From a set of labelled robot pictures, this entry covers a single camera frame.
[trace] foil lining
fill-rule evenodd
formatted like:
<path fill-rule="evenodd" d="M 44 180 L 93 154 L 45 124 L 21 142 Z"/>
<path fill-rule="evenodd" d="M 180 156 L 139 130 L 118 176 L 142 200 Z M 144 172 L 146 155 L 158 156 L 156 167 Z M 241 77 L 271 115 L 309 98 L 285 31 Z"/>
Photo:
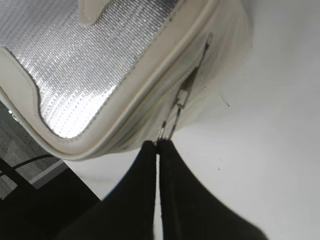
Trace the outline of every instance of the foil lining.
<path fill-rule="evenodd" d="M 0 0 L 0 46 L 34 80 L 44 123 L 81 134 L 155 38 L 178 0 L 112 0 L 83 26 L 77 0 Z"/>

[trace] gray carpet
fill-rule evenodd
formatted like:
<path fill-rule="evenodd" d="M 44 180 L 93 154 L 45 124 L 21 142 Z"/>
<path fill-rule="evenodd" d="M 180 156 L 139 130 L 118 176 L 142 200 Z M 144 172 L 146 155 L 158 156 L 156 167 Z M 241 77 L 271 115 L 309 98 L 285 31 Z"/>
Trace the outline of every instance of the gray carpet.
<path fill-rule="evenodd" d="M 10 166 L 15 166 L 45 154 L 48 153 L 13 119 L 9 110 L 0 102 L 0 158 Z M 30 181 L 57 161 L 55 157 L 42 159 L 22 166 L 17 172 Z M 16 184 L 7 176 L 0 177 L 0 198 L 5 198 L 15 187 Z"/>

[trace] cable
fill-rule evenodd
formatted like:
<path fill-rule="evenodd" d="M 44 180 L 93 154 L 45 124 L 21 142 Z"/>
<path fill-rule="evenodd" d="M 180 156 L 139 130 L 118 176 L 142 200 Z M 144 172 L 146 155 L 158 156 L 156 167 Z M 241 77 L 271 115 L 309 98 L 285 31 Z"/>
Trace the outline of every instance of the cable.
<path fill-rule="evenodd" d="M 51 157 L 53 157 L 51 154 L 45 154 L 45 155 L 42 155 L 42 156 L 36 156 L 34 158 L 31 158 L 31 159 L 29 159 L 27 161 L 24 161 L 22 163 L 19 163 L 19 164 L 13 166 L 10 170 L 1 172 L 0 173 L 0 177 L 2 177 L 3 175 L 7 175 L 9 172 L 12 172 L 12 171 L 24 166 L 24 165 L 30 164 L 32 162 L 35 162 L 35 161 L 38 161 L 38 160 L 41 160 L 41 159 L 51 158 Z"/>

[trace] metal zipper pull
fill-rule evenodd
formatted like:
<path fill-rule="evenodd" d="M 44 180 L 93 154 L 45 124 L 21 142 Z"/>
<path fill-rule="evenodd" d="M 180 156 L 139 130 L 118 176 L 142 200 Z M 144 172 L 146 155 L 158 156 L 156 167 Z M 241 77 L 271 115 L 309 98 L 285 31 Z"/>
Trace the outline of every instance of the metal zipper pull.
<path fill-rule="evenodd" d="M 188 102 L 188 98 L 189 98 L 190 93 L 192 91 L 192 87 L 193 87 L 195 79 L 196 79 L 196 77 L 198 75 L 198 71 L 199 71 L 199 69 L 201 67 L 201 64 L 202 64 L 202 62 L 203 62 L 203 60 L 204 60 L 204 58 L 206 56 L 206 53 L 208 51 L 208 48 L 209 48 L 210 43 L 212 41 L 212 38 L 213 38 L 213 34 L 210 33 L 208 35 L 207 40 L 206 40 L 206 43 L 205 43 L 205 46 L 204 46 L 203 55 L 201 57 L 199 65 L 191 72 L 191 74 L 181 84 L 181 87 L 180 87 L 179 91 L 177 92 L 177 94 L 175 96 L 175 99 L 173 101 L 173 104 L 172 104 L 170 112 L 172 112 L 173 109 L 176 109 L 176 112 L 175 112 L 174 124 L 173 124 L 173 126 L 172 126 L 172 128 L 171 128 L 171 130 L 169 132 L 168 137 L 167 137 L 167 139 L 169 139 L 169 140 L 171 140 L 171 138 L 172 138 L 172 136 L 173 136 L 173 134 L 174 134 L 174 132 L 175 132 L 175 130 L 177 128 L 181 111 L 185 108 L 185 106 L 186 106 L 186 104 Z M 167 122 L 168 122 L 168 119 L 163 121 L 161 129 L 160 129 L 160 132 L 159 132 L 159 135 L 158 135 L 157 142 L 164 138 L 164 132 L 165 132 L 165 129 L 166 129 L 166 126 L 167 126 Z"/>

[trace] white table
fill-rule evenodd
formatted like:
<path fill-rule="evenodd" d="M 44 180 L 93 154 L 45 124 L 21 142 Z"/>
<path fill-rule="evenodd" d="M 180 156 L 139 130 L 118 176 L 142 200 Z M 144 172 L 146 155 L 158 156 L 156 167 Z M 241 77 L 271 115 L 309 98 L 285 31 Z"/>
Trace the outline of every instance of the white table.
<path fill-rule="evenodd" d="M 250 3 L 249 59 L 174 142 L 198 179 L 271 240 L 318 240 L 320 1 Z M 102 199 L 136 154 L 67 164 Z M 159 212 L 157 218 L 160 239 Z"/>

